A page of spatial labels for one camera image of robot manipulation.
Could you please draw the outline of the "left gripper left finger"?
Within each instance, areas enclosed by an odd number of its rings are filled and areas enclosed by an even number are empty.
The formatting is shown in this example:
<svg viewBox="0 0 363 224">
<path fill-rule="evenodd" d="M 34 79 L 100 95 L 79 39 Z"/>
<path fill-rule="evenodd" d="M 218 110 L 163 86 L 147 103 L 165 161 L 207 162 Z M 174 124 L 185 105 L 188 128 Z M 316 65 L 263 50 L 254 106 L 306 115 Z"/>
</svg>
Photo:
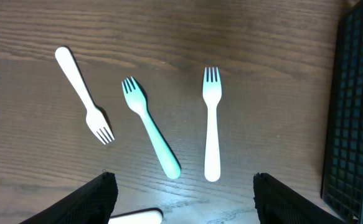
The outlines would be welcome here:
<svg viewBox="0 0 363 224">
<path fill-rule="evenodd" d="M 104 172 L 21 224 L 107 224 L 117 198 L 115 175 Z"/>
</svg>

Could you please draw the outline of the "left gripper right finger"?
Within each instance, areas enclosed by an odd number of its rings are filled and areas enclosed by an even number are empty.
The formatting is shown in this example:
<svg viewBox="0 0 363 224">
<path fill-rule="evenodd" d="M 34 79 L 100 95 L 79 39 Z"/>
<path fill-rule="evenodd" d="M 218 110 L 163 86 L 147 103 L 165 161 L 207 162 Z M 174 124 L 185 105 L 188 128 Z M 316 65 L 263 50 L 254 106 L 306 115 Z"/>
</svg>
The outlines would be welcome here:
<svg viewBox="0 0 363 224">
<path fill-rule="evenodd" d="M 344 224 L 270 174 L 255 174 L 253 191 L 261 224 Z"/>
</svg>

